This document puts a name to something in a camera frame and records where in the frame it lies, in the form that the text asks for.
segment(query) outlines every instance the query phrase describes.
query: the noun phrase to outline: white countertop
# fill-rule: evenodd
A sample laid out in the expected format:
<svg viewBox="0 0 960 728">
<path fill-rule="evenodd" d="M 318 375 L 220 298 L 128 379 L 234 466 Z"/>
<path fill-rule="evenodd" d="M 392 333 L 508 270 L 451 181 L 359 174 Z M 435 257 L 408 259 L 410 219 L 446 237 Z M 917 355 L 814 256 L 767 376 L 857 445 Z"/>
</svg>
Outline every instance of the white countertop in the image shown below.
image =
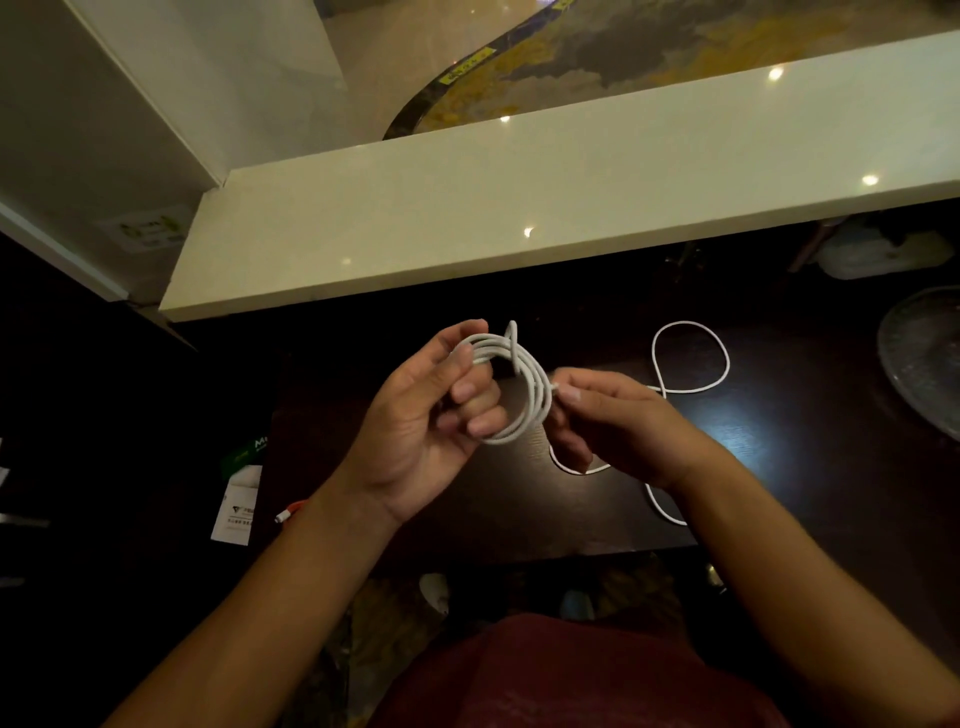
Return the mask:
<svg viewBox="0 0 960 728">
<path fill-rule="evenodd" d="M 160 310 L 187 321 L 960 196 L 960 32 L 781 69 L 234 170 Z"/>
</svg>

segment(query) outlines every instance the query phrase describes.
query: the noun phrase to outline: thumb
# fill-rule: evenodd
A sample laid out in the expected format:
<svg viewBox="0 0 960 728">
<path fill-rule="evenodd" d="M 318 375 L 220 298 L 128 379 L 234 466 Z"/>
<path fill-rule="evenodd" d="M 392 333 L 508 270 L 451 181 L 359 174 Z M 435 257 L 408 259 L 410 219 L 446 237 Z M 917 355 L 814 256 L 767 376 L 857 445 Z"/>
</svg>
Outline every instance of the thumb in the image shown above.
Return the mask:
<svg viewBox="0 0 960 728">
<path fill-rule="evenodd" d="M 450 387 L 470 371 L 472 366 L 473 346 L 459 344 L 446 359 L 403 393 L 404 402 L 412 412 L 429 412 L 434 404 L 444 398 Z"/>
<path fill-rule="evenodd" d="M 609 397 L 589 389 L 579 389 L 570 384 L 560 384 L 557 399 L 578 417 L 603 425 L 630 426 L 630 406 L 624 400 Z"/>
</svg>

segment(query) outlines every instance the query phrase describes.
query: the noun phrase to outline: yellow label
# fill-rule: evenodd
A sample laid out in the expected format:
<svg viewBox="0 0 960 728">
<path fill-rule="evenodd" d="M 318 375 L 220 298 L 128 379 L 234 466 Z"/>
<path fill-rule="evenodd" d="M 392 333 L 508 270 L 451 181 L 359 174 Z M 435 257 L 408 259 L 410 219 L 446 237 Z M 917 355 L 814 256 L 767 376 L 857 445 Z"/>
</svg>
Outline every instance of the yellow label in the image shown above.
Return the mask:
<svg viewBox="0 0 960 728">
<path fill-rule="evenodd" d="M 479 51 L 477 51 L 472 56 L 470 56 L 466 61 L 455 66 L 452 71 L 450 71 L 444 76 L 441 76 L 440 83 L 443 85 L 452 84 L 461 76 L 466 76 L 467 73 L 469 73 L 478 65 L 480 65 L 480 63 L 483 62 L 484 59 L 488 59 L 494 53 L 496 53 L 496 49 L 491 48 L 489 45 L 484 46 Z"/>
</svg>

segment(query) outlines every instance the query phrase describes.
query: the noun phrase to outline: white paper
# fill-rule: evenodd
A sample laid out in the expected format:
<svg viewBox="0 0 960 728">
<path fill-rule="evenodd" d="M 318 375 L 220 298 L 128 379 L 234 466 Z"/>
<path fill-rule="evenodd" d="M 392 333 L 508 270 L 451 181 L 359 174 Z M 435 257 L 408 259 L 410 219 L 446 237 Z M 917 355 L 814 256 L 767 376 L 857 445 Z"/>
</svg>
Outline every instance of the white paper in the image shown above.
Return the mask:
<svg viewBox="0 0 960 728">
<path fill-rule="evenodd" d="M 220 512 L 213 524 L 213 533 L 210 534 L 213 541 L 240 546 L 250 542 L 253 508 L 256 506 L 262 470 L 260 465 L 248 465 L 230 478 L 220 503 Z"/>
</svg>

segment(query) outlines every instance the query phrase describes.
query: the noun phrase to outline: right hand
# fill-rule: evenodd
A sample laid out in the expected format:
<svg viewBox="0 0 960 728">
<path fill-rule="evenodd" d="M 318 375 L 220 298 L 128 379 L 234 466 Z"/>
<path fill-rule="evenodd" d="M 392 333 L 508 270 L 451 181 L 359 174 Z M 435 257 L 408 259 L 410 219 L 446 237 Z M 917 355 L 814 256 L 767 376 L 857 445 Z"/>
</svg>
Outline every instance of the right hand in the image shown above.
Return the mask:
<svg viewBox="0 0 960 728">
<path fill-rule="evenodd" d="M 558 369 L 543 424 L 557 459 L 584 473 L 596 454 L 665 491 L 733 456 L 644 384 L 618 372 Z"/>
</svg>

